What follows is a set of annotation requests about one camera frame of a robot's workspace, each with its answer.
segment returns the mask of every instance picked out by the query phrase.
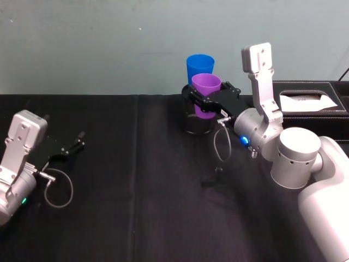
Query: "cable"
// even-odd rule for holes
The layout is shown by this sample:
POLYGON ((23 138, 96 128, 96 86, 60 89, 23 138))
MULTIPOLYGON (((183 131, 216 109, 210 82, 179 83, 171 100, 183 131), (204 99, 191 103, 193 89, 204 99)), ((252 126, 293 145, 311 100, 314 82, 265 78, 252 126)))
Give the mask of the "cable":
POLYGON ((349 68, 345 70, 344 74, 338 79, 338 81, 342 80, 342 78, 349 72, 349 68))
POLYGON ((228 129, 225 127, 224 124, 223 124, 222 126, 223 126, 223 128, 218 129, 217 132, 214 134, 213 146, 214 146, 214 150, 216 151, 216 155, 217 155, 218 159, 219 159, 221 162, 226 162, 226 161, 228 161, 229 158, 231 157, 231 142, 230 142, 230 137, 229 137, 228 129), (219 154, 219 152, 218 152, 218 150, 217 150, 217 145, 216 145, 216 137, 217 137, 218 133, 219 133, 222 129, 224 129, 224 130, 225 130, 225 133, 227 134, 227 139, 228 139, 228 144, 229 144, 229 154, 228 154, 228 157, 227 157, 226 160, 223 160, 223 159, 220 157, 220 154, 219 154))
POLYGON ((68 180, 68 182, 69 182, 69 184, 70 184, 70 188, 71 188, 70 199, 69 199, 68 202, 65 203, 64 205, 57 206, 57 205, 54 205, 53 203, 51 203, 51 202, 48 200, 48 198, 47 198, 47 190, 49 189, 49 187, 46 187, 46 188, 45 188, 45 191, 44 191, 44 198, 45 198, 45 201, 46 201, 50 206, 52 206, 52 207, 54 207, 54 208, 56 208, 56 209, 62 209, 62 208, 64 208, 64 207, 68 206, 68 205, 71 203, 71 201, 73 200, 73 195, 74 195, 73 183, 72 183, 70 177, 69 177, 65 172, 63 172, 63 171, 61 171, 61 170, 59 170, 59 169, 55 169, 55 168, 47 168, 47 169, 45 169, 45 171, 54 171, 54 172, 57 172, 57 173, 60 173, 60 174, 64 175, 64 176, 67 178, 67 180, 68 180))

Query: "light blue wall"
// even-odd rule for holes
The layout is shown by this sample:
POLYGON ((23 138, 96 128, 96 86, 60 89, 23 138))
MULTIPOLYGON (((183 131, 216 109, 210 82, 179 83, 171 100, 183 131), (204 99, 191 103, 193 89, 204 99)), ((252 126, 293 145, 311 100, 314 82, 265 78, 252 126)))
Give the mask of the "light blue wall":
POLYGON ((240 50, 265 41, 274 79, 337 79, 349 1, 0 0, 0 93, 179 93, 204 52, 249 94, 240 50))

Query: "black table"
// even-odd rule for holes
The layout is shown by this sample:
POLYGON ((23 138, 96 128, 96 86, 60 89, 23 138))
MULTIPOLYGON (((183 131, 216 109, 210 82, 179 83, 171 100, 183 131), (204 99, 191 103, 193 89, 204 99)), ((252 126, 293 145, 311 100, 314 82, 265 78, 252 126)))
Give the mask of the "black table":
POLYGON ((324 261, 298 213, 299 191, 272 182, 270 164, 251 161, 236 138, 224 186, 201 187, 218 166, 212 134, 183 132, 181 103, 179 95, 0 96, 0 139, 22 109, 50 114, 52 137, 86 132, 69 172, 71 205, 52 210, 36 190, 0 230, 0 260, 324 261))

